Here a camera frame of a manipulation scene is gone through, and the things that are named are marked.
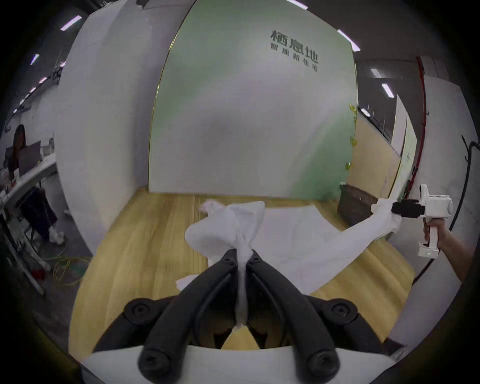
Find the white shoe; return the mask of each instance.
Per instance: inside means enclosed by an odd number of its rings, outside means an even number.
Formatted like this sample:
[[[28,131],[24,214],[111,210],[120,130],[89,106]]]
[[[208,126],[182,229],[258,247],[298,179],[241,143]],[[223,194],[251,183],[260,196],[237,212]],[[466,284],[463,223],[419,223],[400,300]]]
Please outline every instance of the white shoe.
[[[50,242],[57,243],[58,245],[62,245],[65,241],[65,234],[62,231],[57,231],[53,226],[48,229],[48,233],[50,234]]]

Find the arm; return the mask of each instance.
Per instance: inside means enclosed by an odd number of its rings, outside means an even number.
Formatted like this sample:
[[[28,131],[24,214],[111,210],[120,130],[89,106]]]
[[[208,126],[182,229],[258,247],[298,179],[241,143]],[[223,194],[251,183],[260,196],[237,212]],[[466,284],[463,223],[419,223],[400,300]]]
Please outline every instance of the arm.
[[[433,219],[429,222],[423,219],[423,232],[425,233],[426,241],[430,239],[430,227],[437,227],[438,249],[443,251],[458,279],[463,282],[472,262],[473,252],[467,249],[461,241],[446,228],[445,220],[443,219]]]

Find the screw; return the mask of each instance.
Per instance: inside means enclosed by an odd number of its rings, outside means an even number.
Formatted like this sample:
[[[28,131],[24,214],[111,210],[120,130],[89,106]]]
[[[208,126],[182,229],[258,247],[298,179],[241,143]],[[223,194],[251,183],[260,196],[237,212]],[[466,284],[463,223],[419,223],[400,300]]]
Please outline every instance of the screw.
[[[170,371],[170,359],[162,351],[148,349],[142,355],[139,362],[141,372],[145,372],[148,375],[164,376]]]
[[[150,312],[150,307],[143,303],[137,304],[132,308],[132,313],[134,316],[145,316]]]
[[[333,306],[332,312],[340,317],[346,317],[350,313],[350,310],[344,304],[337,304]]]
[[[308,360],[308,370],[316,377],[330,377],[337,373],[339,367],[338,356],[330,350],[316,352]]]

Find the gold trim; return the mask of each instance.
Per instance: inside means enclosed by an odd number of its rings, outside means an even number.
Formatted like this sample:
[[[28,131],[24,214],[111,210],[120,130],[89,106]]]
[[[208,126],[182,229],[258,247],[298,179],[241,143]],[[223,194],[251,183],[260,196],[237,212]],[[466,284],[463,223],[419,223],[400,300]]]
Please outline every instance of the gold trim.
[[[152,140],[152,125],[153,125],[153,114],[155,112],[155,105],[156,105],[156,98],[158,96],[158,90],[160,88],[160,82],[162,81],[162,76],[163,76],[163,70],[165,69],[166,65],[167,65],[167,60],[168,60],[168,55],[170,54],[170,51],[172,50],[172,47],[173,47],[173,43],[175,43],[175,40],[177,39],[177,36],[180,32],[180,28],[181,26],[183,25],[183,23],[185,22],[185,19],[187,18],[188,14],[190,13],[190,11],[192,10],[193,6],[195,5],[195,3],[197,2],[197,0],[195,0],[192,5],[190,6],[190,8],[188,9],[185,17],[183,18],[183,20],[181,21],[180,23],[180,26],[177,30],[177,33],[175,34],[175,37],[173,38],[172,40],[172,43],[170,44],[170,48],[168,48],[168,53],[167,53],[167,57],[165,57],[165,62],[163,63],[163,68],[162,68],[162,72],[160,73],[160,78],[158,79],[158,85],[156,86],[156,93],[155,93],[155,99],[153,101],[153,109],[152,109],[152,118],[150,120],[150,133],[148,135],[148,177],[147,177],[147,191],[148,193],[150,193],[150,142]]]

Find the hand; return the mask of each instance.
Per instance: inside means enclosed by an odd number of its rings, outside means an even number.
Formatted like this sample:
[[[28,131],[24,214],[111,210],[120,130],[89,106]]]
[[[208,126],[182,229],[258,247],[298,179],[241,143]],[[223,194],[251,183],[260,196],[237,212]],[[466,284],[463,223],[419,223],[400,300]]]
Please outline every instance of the hand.
[[[430,241],[430,227],[437,227],[437,247],[439,250],[441,250],[445,243],[448,241],[448,237],[450,235],[450,231],[445,226],[445,220],[432,219],[427,222],[425,218],[423,218],[423,233],[425,234],[426,241]]]

